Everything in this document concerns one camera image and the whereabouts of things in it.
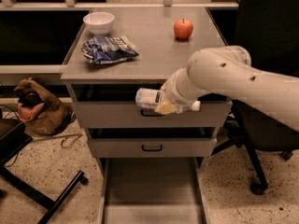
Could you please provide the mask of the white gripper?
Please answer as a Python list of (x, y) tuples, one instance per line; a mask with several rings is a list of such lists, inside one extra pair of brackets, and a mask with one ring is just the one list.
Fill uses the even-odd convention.
[(160, 90), (165, 91), (166, 98), (156, 106), (156, 113), (169, 115), (200, 110), (198, 98), (202, 94), (202, 90), (191, 82), (185, 68), (177, 70), (161, 86)]

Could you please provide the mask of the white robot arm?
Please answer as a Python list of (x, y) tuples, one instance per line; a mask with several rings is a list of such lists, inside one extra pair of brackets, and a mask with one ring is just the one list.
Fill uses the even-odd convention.
[(299, 131), (299, 78), (251, 67), (249, 53), (239, 46), (196, 51), (162, 90), (165, 97), (155, 108), (159, 114), (185, 112), (199, 97), (216, 93)]

